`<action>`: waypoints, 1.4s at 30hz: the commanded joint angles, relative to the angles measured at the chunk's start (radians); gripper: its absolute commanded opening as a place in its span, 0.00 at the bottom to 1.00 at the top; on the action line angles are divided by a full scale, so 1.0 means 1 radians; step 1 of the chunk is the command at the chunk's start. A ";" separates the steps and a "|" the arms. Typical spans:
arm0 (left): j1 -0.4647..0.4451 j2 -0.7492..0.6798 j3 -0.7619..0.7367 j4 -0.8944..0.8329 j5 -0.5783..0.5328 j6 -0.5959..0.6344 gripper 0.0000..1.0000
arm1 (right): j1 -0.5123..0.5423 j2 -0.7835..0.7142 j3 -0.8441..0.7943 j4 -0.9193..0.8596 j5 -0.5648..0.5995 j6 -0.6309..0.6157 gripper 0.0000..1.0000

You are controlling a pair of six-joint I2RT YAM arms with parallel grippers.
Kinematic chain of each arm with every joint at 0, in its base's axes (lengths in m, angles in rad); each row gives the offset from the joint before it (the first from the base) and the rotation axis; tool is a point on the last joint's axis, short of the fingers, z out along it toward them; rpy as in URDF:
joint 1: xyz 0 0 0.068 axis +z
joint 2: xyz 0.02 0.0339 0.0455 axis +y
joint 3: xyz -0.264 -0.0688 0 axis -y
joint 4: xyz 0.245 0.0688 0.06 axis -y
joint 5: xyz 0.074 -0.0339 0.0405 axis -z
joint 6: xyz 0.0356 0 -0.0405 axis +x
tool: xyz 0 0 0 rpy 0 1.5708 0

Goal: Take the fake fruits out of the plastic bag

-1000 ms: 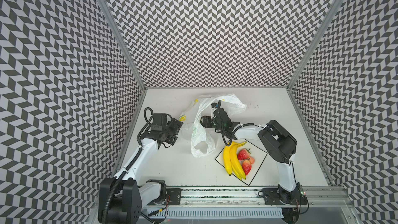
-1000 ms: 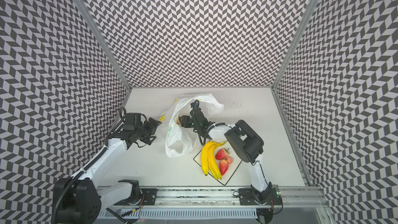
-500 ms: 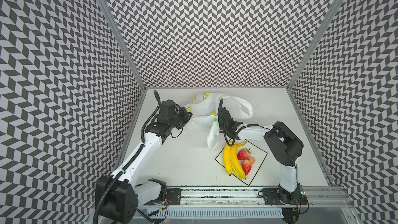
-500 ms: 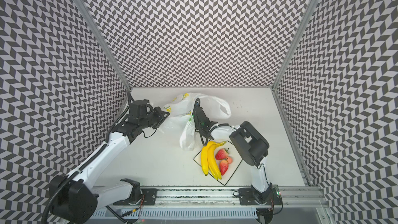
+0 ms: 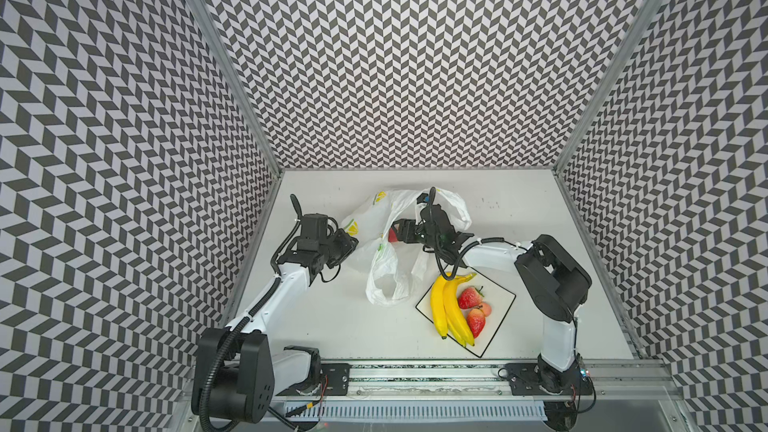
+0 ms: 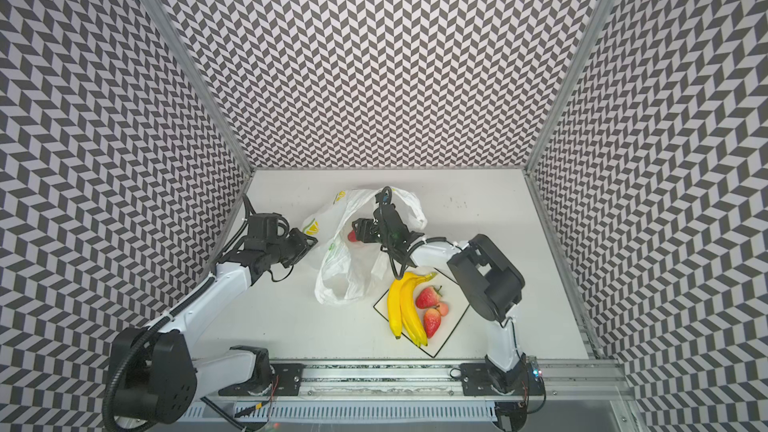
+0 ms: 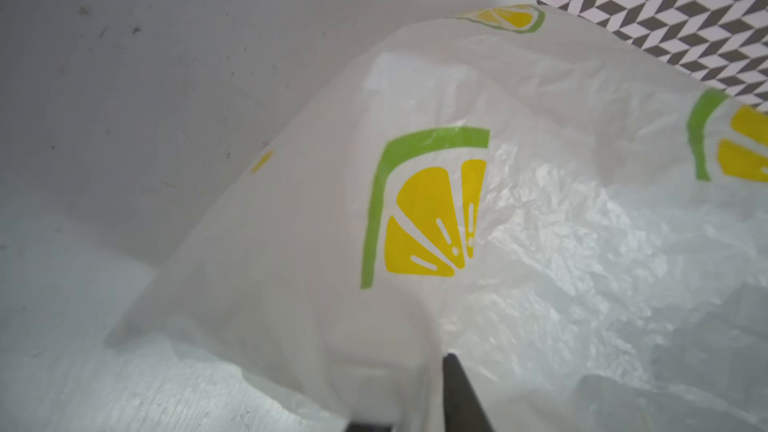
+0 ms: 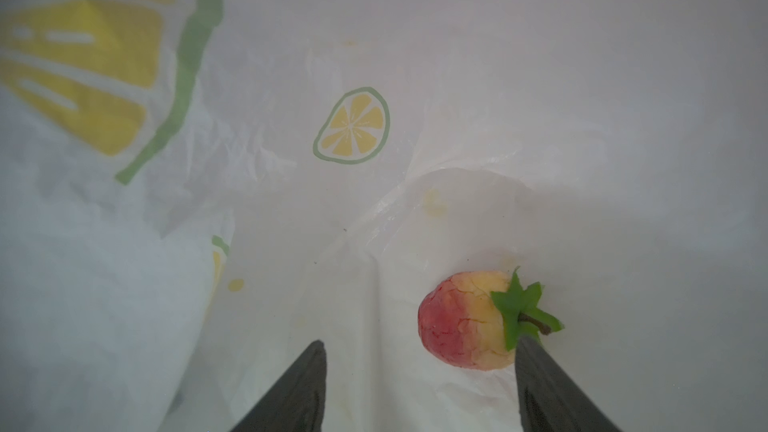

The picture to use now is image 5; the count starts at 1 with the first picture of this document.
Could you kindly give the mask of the small peach fake fruit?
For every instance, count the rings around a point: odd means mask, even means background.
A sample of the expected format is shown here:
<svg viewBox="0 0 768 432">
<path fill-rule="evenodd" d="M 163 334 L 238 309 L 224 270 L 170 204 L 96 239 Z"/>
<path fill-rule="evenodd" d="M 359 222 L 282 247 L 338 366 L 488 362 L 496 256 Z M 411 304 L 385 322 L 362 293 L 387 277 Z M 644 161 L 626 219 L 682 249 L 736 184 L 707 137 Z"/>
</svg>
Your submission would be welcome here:
<svg viewBox="0 0 768 432">
<path fill-rule="evenodd" d="M 477 308 L 484 314 L 485 317 L 490 316 L 492 313 L 491 306 L 486 302 L 479 304 Z"/>
</svg>

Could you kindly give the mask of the red fake fruit piece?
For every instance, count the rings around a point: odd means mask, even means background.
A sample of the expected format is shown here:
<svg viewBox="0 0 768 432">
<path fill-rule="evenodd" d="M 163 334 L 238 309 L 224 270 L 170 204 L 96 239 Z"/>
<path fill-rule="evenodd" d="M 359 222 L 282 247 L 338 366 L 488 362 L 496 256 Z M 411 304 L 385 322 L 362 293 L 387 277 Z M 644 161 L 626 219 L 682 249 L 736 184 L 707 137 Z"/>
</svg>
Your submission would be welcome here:
<svg viewBox="0 0 768 432">
<path fill-rule="evenodd" d="M 484 314 L 478 308 L 473 308 L 468 312 L 466 321 L 472 336 L 478 338 L 486 324 Z"/>
</svg>

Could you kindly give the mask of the yellow fake banana bunch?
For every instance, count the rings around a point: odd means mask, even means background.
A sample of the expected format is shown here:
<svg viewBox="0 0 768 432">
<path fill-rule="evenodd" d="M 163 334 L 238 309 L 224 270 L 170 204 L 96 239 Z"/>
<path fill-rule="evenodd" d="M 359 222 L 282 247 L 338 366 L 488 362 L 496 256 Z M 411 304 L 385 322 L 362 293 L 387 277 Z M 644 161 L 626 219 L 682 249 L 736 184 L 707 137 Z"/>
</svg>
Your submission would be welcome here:
<svg viewBox="0 0 768 432">
<path fill-rule="evenodd" d="M 471 281 L 476 276 L 471 273 L 446 280 L 439 275 L 430 291 L 430 308 L 434 327 L 442 339 L 452 336 L 461 346 L 474 346 L 475 340 L 458 305 L 458 286 Z"/>
</svg>

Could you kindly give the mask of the white printed plastic bag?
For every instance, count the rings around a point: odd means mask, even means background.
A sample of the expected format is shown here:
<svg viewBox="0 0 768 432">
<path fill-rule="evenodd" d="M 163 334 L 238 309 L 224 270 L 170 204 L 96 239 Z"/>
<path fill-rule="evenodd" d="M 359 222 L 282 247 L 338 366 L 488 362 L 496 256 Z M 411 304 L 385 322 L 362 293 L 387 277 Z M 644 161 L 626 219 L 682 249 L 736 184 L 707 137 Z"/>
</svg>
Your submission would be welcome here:
<svg viewBox="0 0 768 432">
<path fill-rule="evenodd" d="M 454 192 L 434 189 L 434 205 L 441 206 L 457 231 L 470 233 L 472 219 L 464 199 Z M 348 264 L 367 275 L 365 293 L 374 305 L 393 306 L 409 299 L 434 259 L 440 259 L 434 253 L 425 252 L 420 244 L 388 241 L 394 221 L 420 219 L 422 210 L 417 209 L 416 201 L 421 193 L 428 191 L 383 190 L 365 199 L 341 220 L 341 228 L 358 240 Z M 448 267 L 456 261 L 441 262 Z"/>
</svg>

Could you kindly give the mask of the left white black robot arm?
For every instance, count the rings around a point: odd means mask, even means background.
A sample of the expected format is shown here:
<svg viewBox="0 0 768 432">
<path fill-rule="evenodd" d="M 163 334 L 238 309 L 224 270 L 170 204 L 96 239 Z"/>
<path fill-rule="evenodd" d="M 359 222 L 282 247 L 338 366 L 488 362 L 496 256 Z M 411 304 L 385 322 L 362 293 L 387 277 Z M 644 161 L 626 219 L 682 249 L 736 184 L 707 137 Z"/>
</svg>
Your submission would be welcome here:
<svg viewBox="0 0 768 432">
<path fill-rule="evenodd" d="M 318 349 L 287 346 L 274 352 L 268 333 L 325 269 L 340 269 L 357 246 L 335 219 L 319 213 L 297 216 L 270 259 L 271 282 L 237 317 L 207 329 L 198 341 L 191 410 L 203 430 L 257 423 L 274 411 L 271 402 L 280 392 L 324 391 Z"/>
</svg>

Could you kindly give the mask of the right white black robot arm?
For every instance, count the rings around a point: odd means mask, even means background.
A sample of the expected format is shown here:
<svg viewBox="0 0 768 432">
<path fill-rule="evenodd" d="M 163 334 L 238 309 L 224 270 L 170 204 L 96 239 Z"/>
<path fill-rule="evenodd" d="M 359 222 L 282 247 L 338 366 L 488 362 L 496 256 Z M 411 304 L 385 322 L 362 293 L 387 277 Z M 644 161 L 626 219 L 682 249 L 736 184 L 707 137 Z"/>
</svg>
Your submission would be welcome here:
<svg viewBox="0 0 768 432">
<path fill-rule="evenodd" d="M 470 323 L 470 309 L 460 304 L 459 287 L 477 275 L 477 268 L 518 274 L 543 315 L 543 333 L 535 363 L 506 368 L 515 394 L 526 386 L 533 393 L 569 393 L 577 399 L 594 389 L 577 351 L 578 312 L 592 279 L 554 237 L 542 234 L 525 244 L 476 237 L 458 231 L 440 206 L 428 205 L 418 220 L 394 221 L 388 240 L 419 244 L 434 256 L 438 278 L 429 290 L 432 322 L 441 336 L 450 334 L 464 347 L 474 344 L 480 329 Z"/>
</svg>

